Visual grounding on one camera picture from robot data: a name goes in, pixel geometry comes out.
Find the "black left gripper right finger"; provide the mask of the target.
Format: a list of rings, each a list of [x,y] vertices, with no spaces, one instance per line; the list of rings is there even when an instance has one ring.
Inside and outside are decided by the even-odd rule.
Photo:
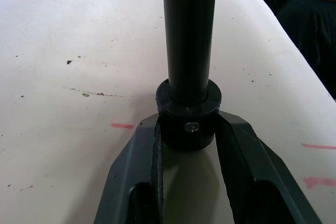
[[[282,159],[241,117],[220,112],[216,146],[234,223],[320,223]]]

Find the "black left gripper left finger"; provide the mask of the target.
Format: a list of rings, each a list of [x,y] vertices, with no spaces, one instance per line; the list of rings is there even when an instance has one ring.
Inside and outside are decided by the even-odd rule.
[[[112,163],[94,222],[162,223],[163,201],[163,144],[154,114]]]

